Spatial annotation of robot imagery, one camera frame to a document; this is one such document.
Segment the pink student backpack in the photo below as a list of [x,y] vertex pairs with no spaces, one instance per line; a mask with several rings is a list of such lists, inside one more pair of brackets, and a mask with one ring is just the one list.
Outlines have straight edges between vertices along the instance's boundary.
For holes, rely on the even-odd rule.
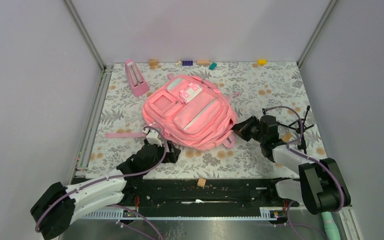
[[184,147],[207,151],[235,146],[238,116],[218,87],[195,75],[168,75],[169,81],[143,104],[145,123]]

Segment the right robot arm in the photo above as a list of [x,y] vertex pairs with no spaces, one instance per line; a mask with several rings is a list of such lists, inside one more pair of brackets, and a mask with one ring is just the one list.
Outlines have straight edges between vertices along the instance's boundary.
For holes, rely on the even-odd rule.
[[333,158],[316,159],[307,154],[305,119],[296,110],[289,110],[296,116],[298,137],[288,142],[280,138],[281,123],[268,114],[270,107],[262,109],[260,118],[253,115],[235,124],[232,131],[247,142],[258,142],[265,158],[299,176],[298,179],[282,178],[275,182],[275,187],[266,193],[271,205],[279,206],[288,199],[303,203],[313,215],[339,212],[351,204],[351,195],[339,166]]

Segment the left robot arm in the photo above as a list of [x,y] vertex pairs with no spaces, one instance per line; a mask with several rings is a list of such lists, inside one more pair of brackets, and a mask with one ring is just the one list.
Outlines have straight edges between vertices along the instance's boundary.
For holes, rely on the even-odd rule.
[[135,192],[129,186],[160,164],[176,163],[181,153],[157,128],[146,126],[143,130],[145,140],[141,149],[104,176],[77,184],[50,185],[30,209],[34,230],[45,240],[52,240],[91,212],[118,203],[132,204]]

